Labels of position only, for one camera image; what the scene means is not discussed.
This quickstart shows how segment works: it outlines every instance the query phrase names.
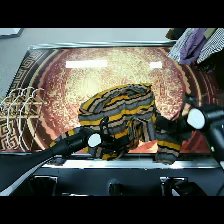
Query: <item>white circular joint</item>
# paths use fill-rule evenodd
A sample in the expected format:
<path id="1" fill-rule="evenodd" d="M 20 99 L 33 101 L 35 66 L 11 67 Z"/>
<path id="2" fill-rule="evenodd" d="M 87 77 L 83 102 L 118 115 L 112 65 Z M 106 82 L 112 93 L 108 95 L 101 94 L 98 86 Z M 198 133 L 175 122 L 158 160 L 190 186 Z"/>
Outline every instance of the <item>white circular joint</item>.
<path id="1" fill-rule="evenodd" d="M 193 108 L 188 114 L 187 123 L 195 129 L 202 129 L 205 126 L 205 117 L 199 109 Z"/>
<path id="2" fill-rule="evenodd" d="M 101 143 L 101 137 L 99 134 L 92 134 L 88 139 L 88 145 L 95 147 Z"/>

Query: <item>red and gold mat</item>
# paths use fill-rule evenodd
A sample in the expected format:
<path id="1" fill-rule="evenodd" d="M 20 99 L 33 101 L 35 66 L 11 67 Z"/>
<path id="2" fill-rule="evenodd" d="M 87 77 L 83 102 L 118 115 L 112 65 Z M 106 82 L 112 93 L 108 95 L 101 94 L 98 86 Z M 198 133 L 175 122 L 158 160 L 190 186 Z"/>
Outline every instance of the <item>red and gold mat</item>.
<path id="1" fill-rule="evenodd" d="M 45 149 L 51 141 L 65 131 L 79 126 L 78 109 L 82 102 L 97 92 L 116 85 L 151 82 L 156 105 L 163 116 L 177 116 L 185 92 L 204 101 L 217 103 L 214 98 L 218 90 L 214 74 L 203 74 L 195 67 L 178 65 L 168 58 L 169 48 L 160 47 L 113 47 L 73 48 L 28 51 L 11 84 L 14 88 L 43 88 L 41 97 L 47 102 L 43 106 L 44 117 L 40 121 L 28 121 L 24 141 L 27 150 L 35 132 L 32 151 Z M 104 61 L 102 66 L 68 68 L 68 61 Z M 150 66 L 160 62 L 162 67 Z M 14 126 L 11 138 L 18 143 L 18 131 Z M 6 122 L 0 123 L 1 148 L 6 147 Z M 132 153 L 151 153 L 157 150 L 156 142 L 140 143 Z M 205 139 L 193 133 L 190 141 L 184 142 L 182 153 L 209 153 Z"/>

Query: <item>blue and white striped cloth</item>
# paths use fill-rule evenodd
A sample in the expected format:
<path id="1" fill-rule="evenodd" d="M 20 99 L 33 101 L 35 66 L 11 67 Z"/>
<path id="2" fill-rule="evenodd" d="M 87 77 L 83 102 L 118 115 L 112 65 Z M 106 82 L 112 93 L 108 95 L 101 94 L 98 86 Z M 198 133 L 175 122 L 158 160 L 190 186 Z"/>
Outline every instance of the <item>blue and white striped cloth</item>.
<path id="1" fill-rule="evenodd" d="M 187 28 L 182 36 L 177 40 L 176 44 L 172 47 L 171 51 L 167 54 L 169 58 L 175 61 L 180 61 L 180 51 L 186 44 L 188 38 L 191 36 L 195 28 Z"/>
<path id="2" fill-rule="evenodd" d="M 224 28 L 218 28 L 202 48 L 197 63 L 201 63 L 210 55 L 221 51 L 224 48 Z"/>

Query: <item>gray floor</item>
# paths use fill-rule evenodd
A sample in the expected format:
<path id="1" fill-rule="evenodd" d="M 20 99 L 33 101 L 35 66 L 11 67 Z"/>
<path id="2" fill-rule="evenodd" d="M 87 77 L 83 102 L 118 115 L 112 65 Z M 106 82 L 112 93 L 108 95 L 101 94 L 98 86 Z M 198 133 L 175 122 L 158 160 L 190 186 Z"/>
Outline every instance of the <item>gray floor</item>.
<path id="1" fill-rule="evenodd" d="M 95 41 L 165 41 L 169 28 L 26 28 L 20 37 L 0 39 L 0 96 L 32 44 Z"/>

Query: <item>striped cloth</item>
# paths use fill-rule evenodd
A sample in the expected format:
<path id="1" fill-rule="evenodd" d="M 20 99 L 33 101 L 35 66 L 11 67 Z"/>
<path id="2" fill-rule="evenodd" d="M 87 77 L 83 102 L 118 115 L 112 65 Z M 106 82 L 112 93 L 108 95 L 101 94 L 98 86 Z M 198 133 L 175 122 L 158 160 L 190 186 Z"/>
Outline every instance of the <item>striped cloth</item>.
<path id="1" fill-rule="evenodd" d="M 212 54 L 224 48 L 224 28 L 218 28 L 204 45 L 198 57 L 197 63 L 201 63 Z"/>
<path id="2" fill-rule="evenodd" d="M 183 35 L 177 40 L 176 44 L 172 47 L 171 51 L 167 54 L 169 58 L 179 62 L 180 51 L 185 46 L 188 38 L 191 36 L 195 28 L 187 28 Z"/>
<path id="3" fill-rule="evenodd" d="M 166 133 L 156 132 L 155 122 L 158 115 L 160 113 L 156 108 L 150 83 L 121 85 L 105 90 L 84 102 L 79 109 L 80 124 L 96 131 L 100 130 L 101 120 L 109 117 L 109 130 L 105 128 L 104 134 L 109 131 L 116 139 L 129 139 L 122 152 L 135 149 L 139 140 L 157 140 L 156 161 L 172 164 L 179 155 L 181 142 Z M 106 160 L 122 155 L 107 154 L 104 150 L 100 148 L 94 155 Z"/>

